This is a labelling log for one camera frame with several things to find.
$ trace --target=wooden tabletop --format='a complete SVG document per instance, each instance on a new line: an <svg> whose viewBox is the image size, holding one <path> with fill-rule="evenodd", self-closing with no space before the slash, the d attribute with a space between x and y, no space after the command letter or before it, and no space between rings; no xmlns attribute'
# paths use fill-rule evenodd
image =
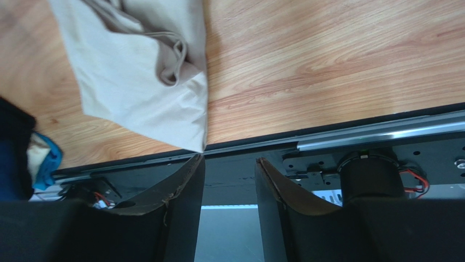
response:
<svg viewBox="0 0 465 262"><path fill-rule="evenodd" d="M465 102L463 0L205 0L208 143ZM0 0L0 95L61 168L175 150L85 116L46 0Z"/></svg>

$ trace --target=gray panel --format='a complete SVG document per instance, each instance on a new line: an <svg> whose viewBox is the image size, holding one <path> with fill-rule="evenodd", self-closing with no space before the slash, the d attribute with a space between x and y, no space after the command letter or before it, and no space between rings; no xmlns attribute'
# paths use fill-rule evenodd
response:
<svg viewBox="0 0 465 262"><path fill-rule="evenodd" d="M258 209L202 209L194 262L237 261L265 261Z"/></svg>

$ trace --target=bolt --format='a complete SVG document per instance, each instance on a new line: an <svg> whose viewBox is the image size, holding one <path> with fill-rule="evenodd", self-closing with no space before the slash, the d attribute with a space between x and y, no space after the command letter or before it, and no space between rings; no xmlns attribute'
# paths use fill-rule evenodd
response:
<svg viewBox="0 0 465 262"><path fill-rule="evenodd" d="M459 159L454 164L458 169L465 169L465 159Z"/></svg>

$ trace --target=wire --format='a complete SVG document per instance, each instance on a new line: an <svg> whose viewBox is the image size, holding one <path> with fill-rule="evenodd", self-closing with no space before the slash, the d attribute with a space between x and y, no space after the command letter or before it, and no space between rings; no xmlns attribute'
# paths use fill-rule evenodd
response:
<svg viewBox="0 0 465 262"><path fill-rule="evenodd" d="M97 202L99 201L99 198L102 199L103 202L105 202L106 206L110 206L110 202L100 193L94 192L94 195L96 196Z"/></svg>
<svg viewBox="0 0 465 262"><path fill-rule="evenodd" d="M426 193L428 193L428 191L430 190L430 183L428 182L428 180L426 178L420 176L419 172L414 172L413 169L411 169L411 168L406 168L405 170L400 171L400 173L403 173L403 172L408 172L409 174L411 174L412 176L414 176L415 178L420 180L421 183L422 183L422 189L408 188L407 187L407 188L405 188L405 192L408 192L408 193L420 193L420 195L416 197L417 199L422 198Z"/></svg>

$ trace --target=wooden table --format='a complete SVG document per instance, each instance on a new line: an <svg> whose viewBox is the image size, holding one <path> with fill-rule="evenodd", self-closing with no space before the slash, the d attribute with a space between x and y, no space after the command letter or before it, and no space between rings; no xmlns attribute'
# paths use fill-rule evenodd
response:
<svg viewBox="0 0 465 262"><path fill-rule="evenodd" d="M205 0L208 143L465 102L463 0ZM176 148L81 112L46 0L0 0L0 95L61 168Z"/></svg>

